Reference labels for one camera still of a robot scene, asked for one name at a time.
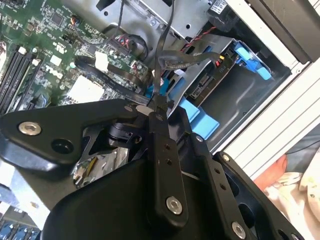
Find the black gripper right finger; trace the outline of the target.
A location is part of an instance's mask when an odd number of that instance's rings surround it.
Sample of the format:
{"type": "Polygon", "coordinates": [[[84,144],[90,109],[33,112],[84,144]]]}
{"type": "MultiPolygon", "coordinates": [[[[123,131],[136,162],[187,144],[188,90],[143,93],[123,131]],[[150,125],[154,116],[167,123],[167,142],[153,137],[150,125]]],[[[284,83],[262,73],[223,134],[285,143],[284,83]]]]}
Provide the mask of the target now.
{"type": "Polygon", "coordinates": [[[181,171],[188,177],[189,208],[201,215],[214,240],[302,240],[303,236],[230,155],[211,154],[206,141],[192,132],[187,112],[177,107],[168,119],[177,143],[181,171]]]}

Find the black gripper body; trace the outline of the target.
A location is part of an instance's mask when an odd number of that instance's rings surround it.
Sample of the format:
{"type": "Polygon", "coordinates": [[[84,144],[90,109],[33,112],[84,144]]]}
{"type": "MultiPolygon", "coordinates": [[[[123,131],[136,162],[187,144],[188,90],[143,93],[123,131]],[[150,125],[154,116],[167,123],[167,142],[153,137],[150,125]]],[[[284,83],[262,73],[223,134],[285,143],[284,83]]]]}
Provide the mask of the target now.
{"type": "Polygon", "coordinates": [[[214,240],[190,209],[181,163],[165,144],[62,199],[49,214],[43,240],[214,240]]]}

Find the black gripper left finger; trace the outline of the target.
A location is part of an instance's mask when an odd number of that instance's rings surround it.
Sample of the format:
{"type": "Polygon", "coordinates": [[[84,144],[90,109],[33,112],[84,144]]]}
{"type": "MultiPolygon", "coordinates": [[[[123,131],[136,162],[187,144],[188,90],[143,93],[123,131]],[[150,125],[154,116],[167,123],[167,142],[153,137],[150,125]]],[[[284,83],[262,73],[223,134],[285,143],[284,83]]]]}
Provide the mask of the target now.
{"type": "Polygon", "coordinates": [[[166,199],[186,200],[165,104],[133,106],[112,99],[10,112],[0,118],[1,176],[20,209],[43,227],[54,206],[75,191],[76,165],[116,147],[146,158],[150,213],[172,223],[166,199]]]}

